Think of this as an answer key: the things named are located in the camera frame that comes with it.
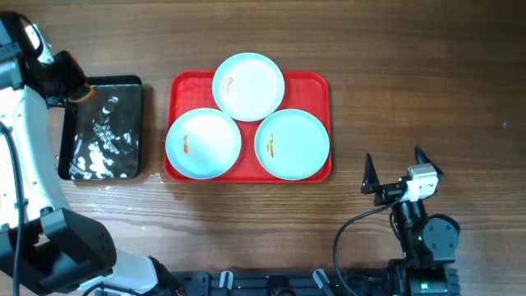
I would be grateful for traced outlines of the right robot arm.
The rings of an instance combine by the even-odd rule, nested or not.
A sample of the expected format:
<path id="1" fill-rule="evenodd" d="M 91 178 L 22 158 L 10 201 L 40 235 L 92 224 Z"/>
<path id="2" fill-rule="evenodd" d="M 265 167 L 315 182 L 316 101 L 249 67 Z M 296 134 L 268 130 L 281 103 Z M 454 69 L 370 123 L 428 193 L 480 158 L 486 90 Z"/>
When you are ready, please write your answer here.
<path id="1" fill-rule="evenodd" d="M 459 245 L 459 223 L 429 215 L 424 201 L 438 192 L 443 172 L 416 146 L 416 164 L 395 183 L 381 184 L 372 157 L 366 156 L 361 193 L 374 194 L 376 206 L 390 208 L 390 224 L 403 257 L 366 276 L 367 295 L 459 295 L 458 271 L 450 268 Z"/>

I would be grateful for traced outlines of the orange green sponge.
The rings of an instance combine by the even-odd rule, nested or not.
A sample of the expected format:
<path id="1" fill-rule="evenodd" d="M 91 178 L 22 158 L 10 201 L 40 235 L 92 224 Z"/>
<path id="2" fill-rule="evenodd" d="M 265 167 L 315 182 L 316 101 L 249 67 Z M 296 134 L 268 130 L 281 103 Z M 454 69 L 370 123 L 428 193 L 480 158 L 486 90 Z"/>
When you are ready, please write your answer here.
<path id="1" fill-rule="evenodd" d="M 71 104 L 80 104 L 91 99 L 95 95 L 95 89 L 88 83 L 87 77 L 78 64 L 75 55 L 72 55 L 72 66 L 75 69 L 72 74 L 73 88 L 72 92 L 67 97 L 67 102 Z"/>

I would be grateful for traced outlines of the black water tray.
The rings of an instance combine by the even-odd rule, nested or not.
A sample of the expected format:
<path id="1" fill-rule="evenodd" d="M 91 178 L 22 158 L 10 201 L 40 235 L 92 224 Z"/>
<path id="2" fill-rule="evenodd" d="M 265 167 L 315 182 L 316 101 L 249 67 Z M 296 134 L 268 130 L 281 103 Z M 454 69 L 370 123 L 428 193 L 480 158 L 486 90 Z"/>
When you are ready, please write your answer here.
<path id="1" fill-rule="evenodd" d="M 58 176 L 81 181 L 136 177 L 144 105 L 140 77 L 95 76 L 88 84 L 95 94 L 65 109 Z"/>

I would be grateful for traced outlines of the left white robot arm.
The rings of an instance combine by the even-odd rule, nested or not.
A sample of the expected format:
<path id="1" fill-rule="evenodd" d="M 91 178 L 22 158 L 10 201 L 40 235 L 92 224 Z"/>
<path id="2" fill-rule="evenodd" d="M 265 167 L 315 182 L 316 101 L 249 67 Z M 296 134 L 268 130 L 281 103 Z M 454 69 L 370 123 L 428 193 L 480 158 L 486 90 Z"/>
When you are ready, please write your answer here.
<path id="1" fill-rule="evenodd" d="M 1 14 L 1 269 L 13 289 L 38 295 L 183 295 L 153 257 L 118 250 L 97 220 L 76 213 L 60 187 L 48 109 L 94 95 L 68 52 L 50 55 L 23 14 Z"/>

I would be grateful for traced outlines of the red plastic tray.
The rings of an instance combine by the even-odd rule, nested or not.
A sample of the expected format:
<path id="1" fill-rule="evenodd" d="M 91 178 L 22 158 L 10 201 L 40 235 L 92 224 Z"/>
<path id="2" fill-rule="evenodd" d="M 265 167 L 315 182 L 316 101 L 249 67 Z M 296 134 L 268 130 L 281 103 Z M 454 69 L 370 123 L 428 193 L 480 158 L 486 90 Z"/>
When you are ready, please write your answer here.
<path id="1" fill-rule="evenodd" d="M 212 94 L 213 70 L 187 70 L 172 81 L 168 121 L 170 128 L 184 113 L 198 108 L 217 109 Z M 331 133 L 330 88 L 325 78 L 316 72 L 284 71 L 285 92 L 279 109 L 301 109 L 315 116 Z M 259 163 L 254 150 L 258 122 L 237 122 L 242 136 L 240 155 L 226 173 L 212 178 L 212 183 L 285 183 L 268 173 Z"/>

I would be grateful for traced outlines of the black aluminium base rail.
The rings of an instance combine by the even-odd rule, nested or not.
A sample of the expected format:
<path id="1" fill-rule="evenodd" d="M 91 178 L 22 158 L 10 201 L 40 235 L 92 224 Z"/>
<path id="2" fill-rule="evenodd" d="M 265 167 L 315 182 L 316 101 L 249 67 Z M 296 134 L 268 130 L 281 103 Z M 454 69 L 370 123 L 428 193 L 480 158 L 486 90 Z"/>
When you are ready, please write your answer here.
<path id="1" fill-rule="evenodd" d="M 440 295 L 460 296 L 455 269 L 348 270 L 335 273 L 223 273 L 205 271 L 173 272 L 185 295 L 271 296 L 271 295 Z"/>

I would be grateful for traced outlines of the light blue plate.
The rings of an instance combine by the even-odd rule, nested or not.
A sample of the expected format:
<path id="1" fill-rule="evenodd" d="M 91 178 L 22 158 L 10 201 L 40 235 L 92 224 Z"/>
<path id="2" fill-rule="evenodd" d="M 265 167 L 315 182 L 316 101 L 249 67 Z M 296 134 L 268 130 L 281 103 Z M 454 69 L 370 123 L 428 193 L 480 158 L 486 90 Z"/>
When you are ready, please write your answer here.
<path id="1" fill-rule="evenodd" d="M 238 159 L 242 137 L 238 125 L 218 109 L 193 109 L 168 129 L 165 152 L 181 175 L 197 180 L 216 178 Z"/>
<path id="2" fill-rule="evenodd" d="M 261 166 L 287 181 L 310 178 L 329 158 L 330 138 L 322 122 L 301 109 L 283 109 L 256 130 L 254 151 Z"/>
<path id="3" fill-rule="evenodd" d="M 255 122 L 271 115 L 284 98 L 284 74 L 268 57 L 238 53 L 223 61 L 213 76 L 217 106 L 238 121 Z"/>

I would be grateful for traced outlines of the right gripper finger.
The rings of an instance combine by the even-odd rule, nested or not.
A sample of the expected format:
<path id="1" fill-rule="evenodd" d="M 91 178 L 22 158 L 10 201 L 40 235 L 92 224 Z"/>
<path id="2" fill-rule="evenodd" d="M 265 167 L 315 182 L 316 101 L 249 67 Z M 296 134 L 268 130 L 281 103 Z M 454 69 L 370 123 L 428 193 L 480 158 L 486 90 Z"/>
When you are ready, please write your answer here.
<path id="1" fill-rule="evenodd" d="M 443 171 L 427 157 L 420 146 L 415 146 L 414 153 L 417 164 L 430 164 L 436 171 L 438 178 L 442 178 L 444 176 Z"/>
<path id="2" fill-rule="evenodd" d="M 361 193 L 364 195 L 376 193 L 380 191 L 380 187 L 381 185 L 372 161 L 371 154 L 367 152 Z"/>

